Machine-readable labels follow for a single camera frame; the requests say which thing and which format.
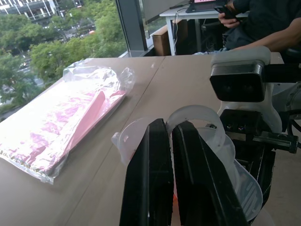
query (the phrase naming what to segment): table surface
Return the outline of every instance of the table surface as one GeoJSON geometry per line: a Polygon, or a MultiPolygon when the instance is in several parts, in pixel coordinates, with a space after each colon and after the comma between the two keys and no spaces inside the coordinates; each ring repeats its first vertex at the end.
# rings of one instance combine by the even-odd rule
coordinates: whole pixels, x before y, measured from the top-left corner
{"type": "MultiPolygon", "coordinates": [[[[210,60],[207,55],[91,61],[90,65],[109,66],[118,73],[125,67],[134,69],[137,81],[133,90],[109,120],[75,148],[53,186],[0,160],[0,225],[119,225],[126,167],[111,136],[137,118],[166,120],[185,105],[205,105],[217,111],[220,101],[209,81],[210,60]]],[[[278,53],[272,54],[272,62],[282,62],[278,53]]],[[[301,220],[301,205],[294,195],[299,193],[301,182],[290,177],[297,176],[292,166],[297,167],[299,162],[300,155],[296,158],[286,152],[277,158],[276,179],[267,204],[276,223],[297,225],[296,220],[301,220]]],[[[173,226],[178,225],[177,216],[174,210],[173,226]]]]}
{"type": "MultiPolygon", "coordinates": [[[[215,11],[214,9],[209,10],[209,11],[203,11],[203,12],[186,13],[187,8],[188,8],[188,6],[169,9],[169,10],[165,11],[164,13],[161,13],[160,16],[161,17],[175,16],[177,11],[178,11],[178,15],[181,17],[193,16],[193,17],[199,17],[200,19],[202,19],[204,17],[204,19],[205,19],[205,17],[206,18],[217,18],[217,16],[218,16],[218,12],[215,11]]],[[[247,17],[247,16],[248,16],[248,13],[241,13],[241,14],[237,15],[237,17],[247,17]]]]}

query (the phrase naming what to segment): glass window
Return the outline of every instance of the glass window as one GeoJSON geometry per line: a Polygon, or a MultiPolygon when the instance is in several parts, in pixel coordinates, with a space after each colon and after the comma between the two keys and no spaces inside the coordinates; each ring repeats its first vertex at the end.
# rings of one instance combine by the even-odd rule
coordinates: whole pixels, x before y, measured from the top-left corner
{"type": "Polygon", "coordinates": [[[0,9],[0,121],[60,79],[70,64],[127,50],[115,0],[47,0],[47,8],[28,2],[29,8],[17,5],[21,15],[0,9]]]}

